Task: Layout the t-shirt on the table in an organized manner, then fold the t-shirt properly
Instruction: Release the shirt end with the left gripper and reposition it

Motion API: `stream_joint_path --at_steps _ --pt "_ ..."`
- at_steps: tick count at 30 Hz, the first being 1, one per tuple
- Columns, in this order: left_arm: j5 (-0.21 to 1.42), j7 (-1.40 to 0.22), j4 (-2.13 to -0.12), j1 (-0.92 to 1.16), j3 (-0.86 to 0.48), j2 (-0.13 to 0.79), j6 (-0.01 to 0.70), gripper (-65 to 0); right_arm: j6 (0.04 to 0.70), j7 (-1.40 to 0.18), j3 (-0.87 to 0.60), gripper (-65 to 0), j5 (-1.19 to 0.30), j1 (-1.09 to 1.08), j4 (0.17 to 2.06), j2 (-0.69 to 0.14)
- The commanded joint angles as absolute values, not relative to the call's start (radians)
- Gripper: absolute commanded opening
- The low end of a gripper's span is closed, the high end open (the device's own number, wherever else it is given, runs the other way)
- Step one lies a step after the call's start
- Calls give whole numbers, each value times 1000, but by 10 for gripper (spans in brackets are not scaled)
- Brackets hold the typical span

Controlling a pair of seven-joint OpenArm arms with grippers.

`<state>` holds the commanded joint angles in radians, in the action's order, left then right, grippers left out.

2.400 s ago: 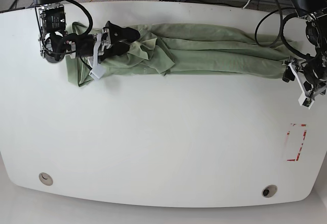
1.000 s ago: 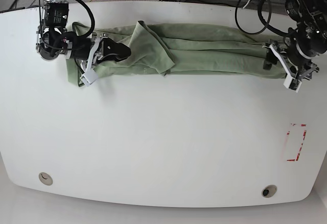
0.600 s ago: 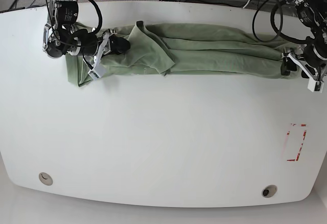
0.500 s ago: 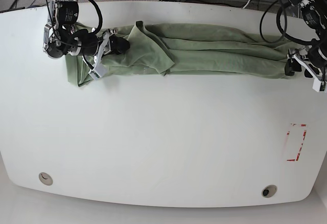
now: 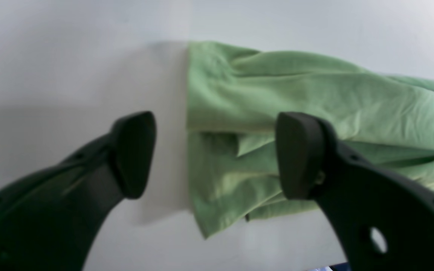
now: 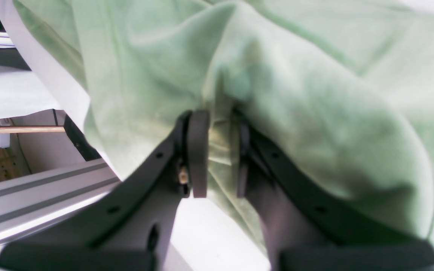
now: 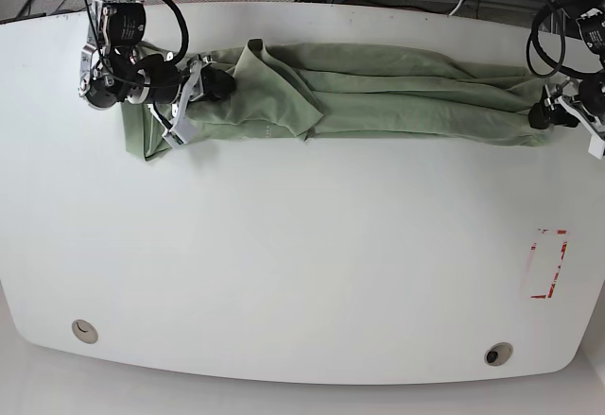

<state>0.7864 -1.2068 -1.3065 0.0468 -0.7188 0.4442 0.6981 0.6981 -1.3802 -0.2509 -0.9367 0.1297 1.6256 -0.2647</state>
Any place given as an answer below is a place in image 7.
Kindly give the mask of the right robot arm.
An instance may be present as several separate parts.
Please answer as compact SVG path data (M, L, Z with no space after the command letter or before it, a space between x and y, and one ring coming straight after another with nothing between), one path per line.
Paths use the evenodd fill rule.
M147 27L141 0L93 0L87 9L89 30L82 50L79 95L97 109L116 103L152 107L176 105L183 114L191 102L218 102L235 92L234 78L207 58L185 59L190 35L173 0L160 0L173 12L181 46L168 57L144 55L141 43Z

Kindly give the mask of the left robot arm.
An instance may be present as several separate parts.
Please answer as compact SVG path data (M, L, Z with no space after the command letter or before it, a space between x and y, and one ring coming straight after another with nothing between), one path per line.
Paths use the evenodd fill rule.
M593 131L596 137L604 136L604 71L581 72L564 64L566 34L562 17L578 28L579 38L587 49L604 62L604 0L544 0L531 25L526 45L526 58L530 52L550 68L548 78L563 75L577 83L575 95L565 95L563 86L556 84L544 89L540 102L532 108L530 125L538 130L551 126L574 128L582 124ZM554 18L559 28L561 52L553 60L541 45L538 29L549 18Z

